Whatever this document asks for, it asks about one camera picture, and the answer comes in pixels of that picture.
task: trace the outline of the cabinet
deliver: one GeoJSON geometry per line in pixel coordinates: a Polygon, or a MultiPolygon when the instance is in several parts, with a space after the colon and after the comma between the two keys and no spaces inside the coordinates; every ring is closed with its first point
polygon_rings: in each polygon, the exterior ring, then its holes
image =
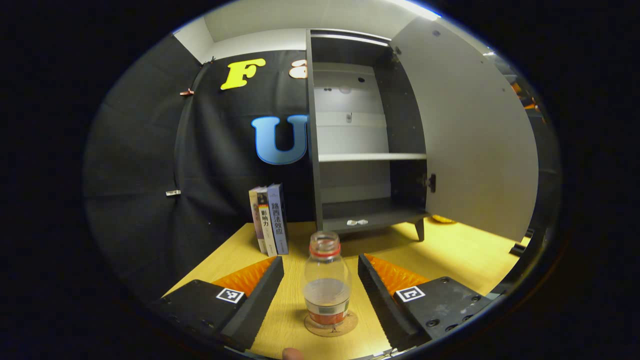
{"type": "Polygon", "coordinates": [[[422,240],[434,213],[523,238],[536,142],[507,79],[471,45],[418,17],[393,39],[307,30],[307,62],[318,229],[413,222],[422,240]]]}

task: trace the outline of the cork coaster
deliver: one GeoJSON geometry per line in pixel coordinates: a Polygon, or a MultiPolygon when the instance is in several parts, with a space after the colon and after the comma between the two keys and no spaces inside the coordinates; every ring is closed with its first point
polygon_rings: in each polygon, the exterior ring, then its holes
{"type": "Polygon", "coordinates": [[[316,335],[324,336],[326,338],[333,338],[336,336],[345,335],[347,332],[353,330],[358,325],[358,317],[352,311],[347,312],[347,316],[342,321],[342,324],[333,327],[317,327],[309,318],[309,315],[305,317],[305,327],[310,332],[316,335]]]}

